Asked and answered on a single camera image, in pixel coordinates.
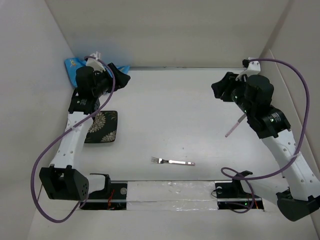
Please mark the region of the black floral square plate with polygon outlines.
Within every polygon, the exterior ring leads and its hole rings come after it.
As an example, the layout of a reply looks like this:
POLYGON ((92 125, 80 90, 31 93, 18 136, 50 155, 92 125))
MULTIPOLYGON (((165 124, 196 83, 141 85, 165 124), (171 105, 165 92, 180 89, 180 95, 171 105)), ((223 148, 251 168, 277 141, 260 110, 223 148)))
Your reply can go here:
POLYGON ((115 110, 100 111, 89 128, 85 144, 112 143, 116 140, 118 112, 115 110))

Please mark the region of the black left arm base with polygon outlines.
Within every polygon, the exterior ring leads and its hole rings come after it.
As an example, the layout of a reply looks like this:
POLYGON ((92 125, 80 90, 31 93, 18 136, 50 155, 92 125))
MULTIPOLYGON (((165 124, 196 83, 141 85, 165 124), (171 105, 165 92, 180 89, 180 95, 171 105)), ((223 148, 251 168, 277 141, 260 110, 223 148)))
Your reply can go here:
POLYGON ((127 209, 127 181, 112 181, 108 190, 92 192, 86 203, 81 203, 81 210, 122 211, 127 209))

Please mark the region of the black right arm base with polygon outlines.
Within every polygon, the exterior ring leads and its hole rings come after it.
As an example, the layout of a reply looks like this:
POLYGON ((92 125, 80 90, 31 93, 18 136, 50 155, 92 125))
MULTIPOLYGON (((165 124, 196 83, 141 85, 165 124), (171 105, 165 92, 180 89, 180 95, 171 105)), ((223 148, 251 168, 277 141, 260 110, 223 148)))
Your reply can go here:
POLYGON ((214 182, 215 189, 211 196, 217 200, 219 210, 232 210, 243 212, 253 204, 253 210, 264 210, 263 201, 260 197, 255 196, 253 201, 252 195, 243 190, 239 180, 217 180, 214 182))

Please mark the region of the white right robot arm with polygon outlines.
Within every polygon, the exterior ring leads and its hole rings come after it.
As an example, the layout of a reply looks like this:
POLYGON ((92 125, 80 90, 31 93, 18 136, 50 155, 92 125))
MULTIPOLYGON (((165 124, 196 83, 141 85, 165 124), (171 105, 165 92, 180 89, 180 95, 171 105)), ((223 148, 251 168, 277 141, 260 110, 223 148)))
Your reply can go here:
POLYGON ((227 72, 213 83, 214 96, 223 102, 234 102, 245 114, 247 123, 269 149, 284 179, 253 179, 252 172, 237 173, 231 191, 237 197, 254 194, 275 204, 282 215, 296 222, 320 208, 320 181, 298 150, 291 125, 285 114, 272 106, 274 86, 262 75, 237 79, 227 72))

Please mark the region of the blue cartoon print cloth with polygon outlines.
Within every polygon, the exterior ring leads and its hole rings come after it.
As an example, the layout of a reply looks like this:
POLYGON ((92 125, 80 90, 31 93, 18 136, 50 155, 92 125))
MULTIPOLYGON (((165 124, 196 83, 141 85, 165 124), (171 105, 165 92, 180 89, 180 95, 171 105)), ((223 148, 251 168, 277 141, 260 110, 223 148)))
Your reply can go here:
MULTIPOLYGON (((77 88, 77 83, 76 83, 76 70, 79 69, 80 67, 84 67, 86 65, 85 60, 80 60, 77 57, 73 58, 67 58, 64 61, 66 71, 69 77, 69 80, 74 88, 77 88)), ((116 66, 118 70, 120 70, 124 74, 128 74, 130 70, 129 65, 123 65, 123 66, 116 66)))

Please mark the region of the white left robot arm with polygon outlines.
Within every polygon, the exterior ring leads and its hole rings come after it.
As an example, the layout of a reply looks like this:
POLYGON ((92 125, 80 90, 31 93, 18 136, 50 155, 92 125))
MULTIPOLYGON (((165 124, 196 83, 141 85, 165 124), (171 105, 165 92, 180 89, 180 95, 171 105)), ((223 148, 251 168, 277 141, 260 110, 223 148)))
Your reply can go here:
POLYGON ((78 171, 79 158, 86 136, 100 108, 99 98, 124 88, 130 76, 121 72, 113 63, 104 70, 82 66, 75 71, 77 87, 74 89, 67 115, 67 134, 49 167, 42 167, 39 178, 51 200, 84 201, 94 193, 100 198, 111 194, 110 177, 107 174, 91 173, 87 176, 78 171))

